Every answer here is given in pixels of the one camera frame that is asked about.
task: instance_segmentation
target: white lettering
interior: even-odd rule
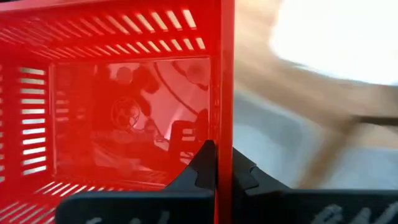
[[[392,203],[373,224],[388,224],[398,214],[398,202]],[[370,224],[372,210],[362,208],[349,224]],[[315,216],[311,224],[338,224],[343,220],[343,208],[329,205]]]
[[[91,220],[88,220],[86,222],[86,224],[97,224],[97,223],[100,223],[100,222],[102,222],[102,218],[95,217],[95,218],[92,218]]]

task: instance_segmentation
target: basket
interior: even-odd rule
[[[0,3],[0,223],[52,223],[79,192],[158,192],[206,140],[227,222],[232,37],[227,0]]]

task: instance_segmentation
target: blurred object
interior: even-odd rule
[[[365,8],[352,11],[358,2],[345,1],[342,6],[340,1],[326,6],[314,1],[282,3],[236,1],[235,88],[271,100],[319,125],[324,143],[312,149],[316,159],[307,164],[301,187],[324,187],[335,162],[354,143],[364,150],[368,146],[398,148],[395,131],[355,122],[355,116],[398,115],[398,91],[388,86],[396,84],[396,75],[392,75],[395,42],[390,41],[396,38],[389,35],[393,29],[388,28],[396,21],[395,6],[386,9],[388,2],[367,2]],[[370,19],[361,20],[369,14],[373,15]]]

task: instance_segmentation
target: white surface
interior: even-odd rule
[[[396,0],[285,0],[271,48],[322,75],[394,85],[397,11]]]
[[[241,91],[234,93],[234,147],[269,175],[296,187],[322,139],[316,124]],[[324,189],[398,189],[398,149],[351,148]]]

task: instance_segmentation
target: basket slot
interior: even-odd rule
[[[91,18],[80,17],[75,19],[78,21],[77,23],[83,24],[83,27],[87,28],[88,32],[91,32],[93,35],[104,35],[104,32],[100,31],[100,28],[96,26],[95,22]]]
[[[23,105],[43,105],[45,104],[45,98],[39,98],[39,97],[35,97],[33,98],[32,96],[30,96],[29,98],[22,98],[21,99],[21,103]]]
[[[41,172],[44,172],[45,170],[47,170],[47,166],[43,165],[43,166],[27,166],[24,167],[26,169],[24,169],[24,171],[22,172],[22,175],[32,175],[32,174],[38,174]]]
[[[125,24],[125,27],[130,30],[130,33],[132,34],[141,34],[142,29],[137,25],[137,21],[135,21],[133,16],[129,16],[127,14],[121,14],[120,15],[123,23]]]
[[[195,23],[195,20],[193,19],[193,16],[192,16],[192,14],[191,14],[191,11],[190,11],[189,9],[183,9],[183,10],[182,10],[182,13],[183,13],[183,15],[184,15],[185,22],[187,22],[188,26],[189,26],[191,29],[196,29],[196,28],[197,28],[197,25],[196,25],[196,23]]]
[[[184,43],[184,49],[185,50],[193,50],[193,45],[191,44],[191,41],[188,38],[184,38],[182,39],[183,43]]]
[[[173,44],[176,50],[182,51],[181,45],[176,39],[171,39],[171,43]]]
[[[19,67],[19,71],[21,73],[28,73],[32,75],[45,75],[45,71],[41,69],[36,69],[36,68],[27,68],[27,67]]]
[[[33,156],[39,156],[42,153],[45,153],[46,148],[45,146],[42,147],[35,147],[35,148],[31,148],[31,149],[24,149],[22,151],[22,155],[24,155],[25,158],[29,158],[29,156],[33,157]]]
[[[150,16],[146,13],[137,13],[135,15],[137,17],[137,19],[140,21],[140,23],[145,27],[145,29],[147,31],[149,31],[150,33],[154,33],[155,29],[153,26],[153,23],[148,21],[148,18],[150,18]]]
[[[21,124],[24,124],[29,127],[36,127],[39,124],[44,124],[45,118],[36,118],[36,119],[22,119]]]
[[[45,90],[42,88],[21,88],[20,92],[21,98],[23,97],[40,97],[40,95],[45,94]]]
[[[173,12],[173,10],[168,10],[166,14],[167,17],[169,17],[170,22],[173,24],[173,27],[177,30],[182,30],[181,22],[177,19],[177,16]]]
[[[41,78],[20,78],[19,80],[23,84],[31,84],[41,86],[45,84],[45,81]]]
[[[33,167],[37,167],[41,164],[45,164],[46,160],[48,159],[46,156],[42,156],[42,155],[34,155],[36,157],[31,156],[31,158],[29,157],[25,157],[24,160],[22,161],[22,165],[24,166],[24,168],[29,168],[29,165],[33,166]]]
[[[112,29],[112,24],[103,16],[93,16],[92,20],[100,27],[100,31],[105,34],[115,34],[116,31]]]
[[[32,218],[43,211],[44,207],[31,203],[14,202],[0,209],[2,222],[28,223],[28,221],[32,221]]]
[[[38,144],[46,142],[46,137],[44,133],[40,134],[30,134],[28,136],[22,136],[24,140],[22,140],[23,145],[30,145],[30,144]]]
[[[203,41],[203,39],[201,37],[197,37],[197,38],[195,38],[195,40],[196,40],[196,43],[198,44],[198,47],[200,49],[202,49],[202,50],[206,49],[205,43],[204,43],[204,41]]]
[[[178,22],[181,25],[181,29],[186,31],[186,30],[191,30],[191,28],[188,25],[188,22],[185,18],[185,16],[183,15],[183,9],[181,8],[173,8],[173,13],[176,17],[176,19],[178,20]]]
[[[55,208],[45,208],[41,210],[38,214],[34,217],[29,219],[29,223],[36,224],[36,223],[46,223],[46,220],[51,220],[54,216]]]
[[[45,114],[46,110],[42,108],[32,108],[32,109],[22,109],[21,114],[31,115],[31,114]]]
[[[73,185],[73,186],[71,186],[71,187],[68,187],[67,189],[65,189],[65,191],[64,192],[62,192],[61,194],[60,194],[60,197],[64,197],[64,196],[69,196],[69,195],[72,195],[72,194],[76,194],[76,193],[78,193],[78,192],[81,192],[83,189],[85,189],[87,186],[82,186],[82,187],[80,187],[80,188],[78,188],[79,187],[79,185],[78,184],[75,184],[75,185]]]
[[[23,129],[22,134],[39,134],[39,133],[45,133],[45,128],[43,127],[29,127],[29,129]]]

